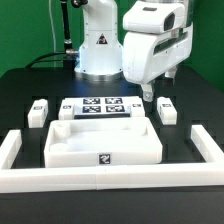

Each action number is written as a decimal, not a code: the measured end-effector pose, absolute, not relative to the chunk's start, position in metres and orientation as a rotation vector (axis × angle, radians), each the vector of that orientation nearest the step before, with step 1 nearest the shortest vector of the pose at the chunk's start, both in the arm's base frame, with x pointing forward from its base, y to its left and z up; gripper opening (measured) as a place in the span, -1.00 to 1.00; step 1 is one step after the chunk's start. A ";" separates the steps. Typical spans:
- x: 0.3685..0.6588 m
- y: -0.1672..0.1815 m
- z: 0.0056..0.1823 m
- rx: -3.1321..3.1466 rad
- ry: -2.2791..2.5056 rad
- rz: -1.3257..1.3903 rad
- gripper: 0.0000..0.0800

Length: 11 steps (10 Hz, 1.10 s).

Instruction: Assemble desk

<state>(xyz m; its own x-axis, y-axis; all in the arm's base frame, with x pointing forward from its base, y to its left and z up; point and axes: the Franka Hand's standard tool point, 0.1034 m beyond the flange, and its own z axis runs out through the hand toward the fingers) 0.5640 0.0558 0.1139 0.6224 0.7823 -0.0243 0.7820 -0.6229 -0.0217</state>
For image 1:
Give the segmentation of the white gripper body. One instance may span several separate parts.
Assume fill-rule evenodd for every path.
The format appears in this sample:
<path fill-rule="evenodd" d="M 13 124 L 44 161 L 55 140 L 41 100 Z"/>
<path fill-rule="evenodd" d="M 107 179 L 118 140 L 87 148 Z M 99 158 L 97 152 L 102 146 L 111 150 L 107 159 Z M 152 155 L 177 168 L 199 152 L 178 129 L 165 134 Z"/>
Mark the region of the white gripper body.
<path fill-rule="evenodd" d="M 137 1 L 123 17 L 123 73 L 147 84 L 189 57 L 192 1 Z"/>

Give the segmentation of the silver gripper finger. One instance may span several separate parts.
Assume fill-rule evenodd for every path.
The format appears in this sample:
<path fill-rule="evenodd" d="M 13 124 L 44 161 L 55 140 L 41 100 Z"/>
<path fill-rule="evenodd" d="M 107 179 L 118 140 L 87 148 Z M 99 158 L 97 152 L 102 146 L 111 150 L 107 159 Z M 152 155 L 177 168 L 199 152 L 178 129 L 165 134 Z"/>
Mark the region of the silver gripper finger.
<path fill-rule="evenodd" d="M 141 88 L 143 92 L 143 100 L 147 102 L 152 102 L 154 97 L 153 84 L 152 83 L 143 84 Z"/>
<path fill-rule="evenodd" d="M 168 70 L 165 72 L 165 77 L 166 77 L 166 78 L 174 78 L 174 77 L 176 76 L 177 69 L 178 69 L 177 66 L 174 66 L 174 67 L 168 69 Z"/>

